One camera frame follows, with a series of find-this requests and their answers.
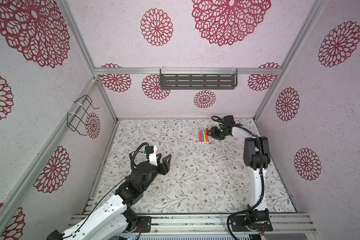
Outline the pink highlighter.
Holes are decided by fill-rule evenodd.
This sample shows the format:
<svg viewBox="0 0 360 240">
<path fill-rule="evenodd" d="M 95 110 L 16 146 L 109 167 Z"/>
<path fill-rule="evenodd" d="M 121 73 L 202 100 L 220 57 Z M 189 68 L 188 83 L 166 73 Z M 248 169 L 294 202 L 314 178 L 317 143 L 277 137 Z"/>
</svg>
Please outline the pink highlighter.
<svg viewBox="0 0 360 240">
<path fill-rule="evenodd" d="M 206 132 L 205 135 L 206 135 L 206 142 L 209 143 L 210 141 L 209 141 L 208 133 Z"/>
</svg>

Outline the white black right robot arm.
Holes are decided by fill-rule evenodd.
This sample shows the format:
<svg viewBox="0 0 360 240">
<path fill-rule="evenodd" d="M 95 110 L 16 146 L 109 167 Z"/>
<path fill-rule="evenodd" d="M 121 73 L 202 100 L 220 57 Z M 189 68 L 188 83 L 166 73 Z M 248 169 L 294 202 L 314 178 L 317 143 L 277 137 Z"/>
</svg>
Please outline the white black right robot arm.
<svg viewBox="0 0 360 240">
<path fill-rule="evenodd" d="M 263 234 L 272 231 L 265 184 L 271 162 L 268 138 L 258 136 L 242 124 L 236 123 L 232 115 L 223 118 L 212 116 L 211 119 L 218 125 L 208 130 L 209 137 L 222 141 L 225 137 L 232 136 L 244 143 L 243 161 L 250 169 L 250 179 L 253 184 L 247 208 L 230 214 L 227 218 L 229 233 L 233 236 L 234 229 Z"/>
</svg>

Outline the yellow highlighter pen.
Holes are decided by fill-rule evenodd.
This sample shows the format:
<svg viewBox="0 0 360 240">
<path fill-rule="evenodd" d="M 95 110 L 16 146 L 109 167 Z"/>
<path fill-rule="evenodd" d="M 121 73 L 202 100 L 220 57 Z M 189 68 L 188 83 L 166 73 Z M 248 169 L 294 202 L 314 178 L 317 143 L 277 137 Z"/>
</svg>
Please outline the yellow highlighter pen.
<svg viewBox="0 0 360 240">
<path fill-rule="evenodd" d="M 208 141 L 207 141 L 207 138 L 206 138 L 206 133 L 205 132 L 203 132 L 203 139 L 204 139 L 204 143 L 207 143 Z"/>
</svg>

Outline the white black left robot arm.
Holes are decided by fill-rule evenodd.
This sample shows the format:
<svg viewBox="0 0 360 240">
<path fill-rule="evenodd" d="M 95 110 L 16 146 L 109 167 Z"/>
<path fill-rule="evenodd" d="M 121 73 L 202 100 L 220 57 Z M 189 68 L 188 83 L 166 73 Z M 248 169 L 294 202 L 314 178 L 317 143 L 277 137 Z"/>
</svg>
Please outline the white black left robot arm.
<svg viewBox="0 0 360 240">
<path fill-rule="evenodd" d="M 48 240 L 109 240 L 124 231 L 131 232 L 138 224 L 138 215 L 132 210 L 158 175 L 170 171 L 172 155 L 158 160 L 156 166 L 142 162 L 119 186 L 115 193 L 87 218 L 63 232 L 53 231 Z"/>
</svg>

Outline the blue highlighter pen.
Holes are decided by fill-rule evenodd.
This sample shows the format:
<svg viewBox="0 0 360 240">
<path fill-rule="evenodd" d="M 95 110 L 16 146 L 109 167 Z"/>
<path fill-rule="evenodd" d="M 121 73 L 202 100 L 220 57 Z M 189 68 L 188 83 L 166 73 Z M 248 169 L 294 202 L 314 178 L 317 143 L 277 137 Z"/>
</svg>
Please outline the blue highlighter pen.
<svg viewBox="0 0 360 240">
<path fill-rule="evenodd" d="M 201 132 L 201 141 L 202 141 L 202 143 L 204 143 L 204 142 L 205 142 L 205 139 L 204 139 L 204 133 L 203 133 L 203 132 Z"/>
</svg>

